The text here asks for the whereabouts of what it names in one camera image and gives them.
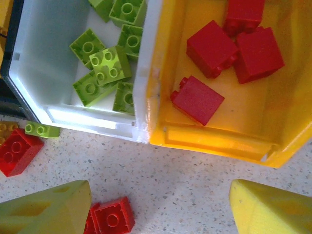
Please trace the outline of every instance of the red 2x2 brick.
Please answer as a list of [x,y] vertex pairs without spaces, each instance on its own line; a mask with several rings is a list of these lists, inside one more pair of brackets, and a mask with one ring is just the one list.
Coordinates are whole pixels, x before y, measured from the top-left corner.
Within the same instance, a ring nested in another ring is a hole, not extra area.
[[218,77],[237,59],[238,48],[215,21],[187,41],[187,55],[207,78]]
[[7,177],[21,174],[42,147],[37,136],[26,135],[24,129],[13,130],[0,148],[0,170]]
[[262,21],[265,0],[229,0],[224,31],[230,37],[252,33]]
[[224,100],[223,96],[193,76],[183,78],[180,91],[174,91],[170,98],[178,110],[202,125],[208,123]]
[[241,84],[268,77],[285,66],[271,28],[241,33],[236,44],[240,52],[234,68]]

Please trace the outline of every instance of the small green brick on floor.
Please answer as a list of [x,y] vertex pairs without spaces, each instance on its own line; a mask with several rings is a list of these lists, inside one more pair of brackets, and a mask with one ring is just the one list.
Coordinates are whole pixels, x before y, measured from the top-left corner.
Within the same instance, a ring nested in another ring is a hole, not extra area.
[[135,115],[133,104],[133,84],[118,82],[113,111]]
[[70,48],[83,65],[92,70],[90,55],[106,49],[106,46],[91,29],[88,29],[70,45]]
[[109,13],[112,10],[113,0],[88,0],[96,13],[107,23],[109,19]]
[[116,0],[109,18],[117,27],[121,27],[123,24],[142,27],[146,11],[146,0]]
[[25,127],[25,133],[43,138],[58,138],[60,128],[41,123],[28,121]]
[[123,47],[117,45],[90,56],[94,72],[103,84],[131,77],[131,68]]
[[106,84],[92,70],[89,74],[74,83],[73,87],[82,104],[90,107],[115,91],[117,89],[117,81]]
[[138,60],[140,52],[141,38],[143,35],[143,28],[124,24],[122,26],[118,45],[125,48],[126,54],[131,60]]

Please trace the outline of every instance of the green 2x2 brick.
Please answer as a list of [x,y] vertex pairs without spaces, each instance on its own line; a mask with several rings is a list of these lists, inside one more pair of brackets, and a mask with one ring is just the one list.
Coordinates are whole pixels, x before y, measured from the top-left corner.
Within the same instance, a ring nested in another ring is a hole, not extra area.
[[43,138],[57,138],[59,137],[59,127],[49,126],[41,123],[28,121],[25,127],[25,133]]
[[123,24],[142,27],[146,11],[146,0],[116,0],[109,18],[117,27]]
[[113,111],[122,112],[130,115],[135,115],[133,104],[133,84],[119,82],[115,96]]
[[119,45],[91,55],[90,61],[97,79],[103,84],[131,77],[126,52]]
[[70,48],[83,65],[92,70],[89,56],[106,49],[106,46],[91,29],[88,29],[70,45]]

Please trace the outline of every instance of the lime green brick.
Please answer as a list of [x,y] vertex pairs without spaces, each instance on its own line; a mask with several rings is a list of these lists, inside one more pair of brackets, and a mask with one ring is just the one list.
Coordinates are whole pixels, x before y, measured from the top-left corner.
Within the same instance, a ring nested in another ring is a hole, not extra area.
[[101,76],[97,77],[92,70],[89,74],[73,84],[82,104],[93,106],[117,89],[117,81],[106,84]]
[[146,0],[116,0],[109,18],[117,27],[121,27],[123,24],[142,27],[146,11]]
[[59,127],[49,126],[31,121],[28,121],[25,127],[26,134],[43,138],[58,138],[59,132]]
[[117,92],[115,96],[113,111],[135,115],[133,104],[133,84],[126,82],[118,82]]
[[85,180],[19,197],[0,204],[0,233],[82,234],[90,206]]
[[90,56],[97,79],[103,84],[131,77],[131,68],[123,47],[117,45]]
[[91,29],[88,29],[70,45],[70,48],[83,65],[92,70],[89,56],[106,49],[106,46]]
[[143,28],[124,24],[122,26],[118,45],[125,48],[126,54],[131,60],[138,60],[140,52],[141,38],[143,35]]
[[113,0],[88,0],[96,13],[107,23],[109,19],[109,13],[112,10]]

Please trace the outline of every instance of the yellow storage bin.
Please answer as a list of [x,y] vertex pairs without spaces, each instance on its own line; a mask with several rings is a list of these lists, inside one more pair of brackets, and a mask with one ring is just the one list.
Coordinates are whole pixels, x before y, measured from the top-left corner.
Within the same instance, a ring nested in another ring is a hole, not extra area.
[[[312,0],[267,0],[263,27],[272,27],[286,66],[269,78],[238,84],[234,69],[206,79],[186,55],[187,39],[215,20],[226,0],[163,0],[147,90],[153,145],[280,167],[312,136]],[[206,126],[175,109],[170,94],[193,75],[225,97]]]

